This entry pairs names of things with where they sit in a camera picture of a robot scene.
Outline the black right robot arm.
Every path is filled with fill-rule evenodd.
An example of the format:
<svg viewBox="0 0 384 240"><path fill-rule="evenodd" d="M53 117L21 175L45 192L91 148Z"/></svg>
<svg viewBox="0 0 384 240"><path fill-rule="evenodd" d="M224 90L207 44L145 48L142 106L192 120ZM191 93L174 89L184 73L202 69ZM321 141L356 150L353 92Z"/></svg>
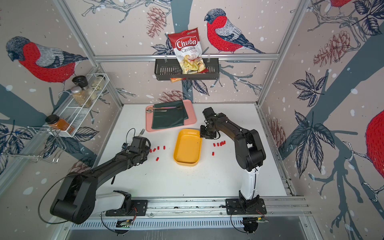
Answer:
<svg viewBox="0 0 384 240"><path fill-rule="evenodd" d="M200 127L201 138L218 140L223 133L234 142L236 161L244 170L238 198L240 210L246 214L266 214L258 191L259 169L267 157L259 132L238 126L211 107L204 109L203 115L205 124Z"/></svg>

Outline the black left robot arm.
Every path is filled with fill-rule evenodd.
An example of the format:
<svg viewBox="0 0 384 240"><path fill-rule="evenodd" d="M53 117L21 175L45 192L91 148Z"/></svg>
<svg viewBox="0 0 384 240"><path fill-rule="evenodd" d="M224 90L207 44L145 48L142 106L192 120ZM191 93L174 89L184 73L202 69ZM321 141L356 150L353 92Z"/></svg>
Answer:
<svg viewBox="0 0 384 240"><path fill-rule="evenodd" d="M117 174L143 164L148 159L151 142L145 137L133 137L131 145L111 160L82 173L70 173L51 205L50 213L66 221L81 224L95 211L97 189Z"/></svg>

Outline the yellow plastic storage box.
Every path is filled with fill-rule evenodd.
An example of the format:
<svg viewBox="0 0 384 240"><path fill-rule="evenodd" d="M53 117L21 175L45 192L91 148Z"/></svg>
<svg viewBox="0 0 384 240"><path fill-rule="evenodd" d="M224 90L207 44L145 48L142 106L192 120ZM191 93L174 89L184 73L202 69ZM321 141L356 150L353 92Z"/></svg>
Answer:
<svg viewBox="0 0 384 240"><path fill-rule="evenodd" d="M203 139L196 129L183 129L179 132L174 150L174 161L181 166L194 167L201 155Z"/></svg>

